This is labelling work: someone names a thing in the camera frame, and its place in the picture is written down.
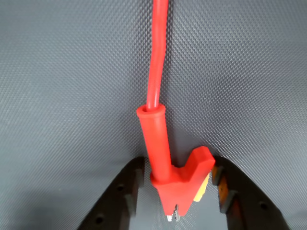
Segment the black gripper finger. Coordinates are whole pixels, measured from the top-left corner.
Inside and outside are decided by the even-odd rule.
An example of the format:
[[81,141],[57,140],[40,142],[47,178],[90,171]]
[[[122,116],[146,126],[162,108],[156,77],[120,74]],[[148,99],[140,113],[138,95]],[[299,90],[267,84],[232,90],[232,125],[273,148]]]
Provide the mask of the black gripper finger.
[[214,156],[212,184],[229,230],[288,230],[279,208],[230,160]]
[[129,161],[79,225],[79,230],[128,230],[144,184],[145,158]]

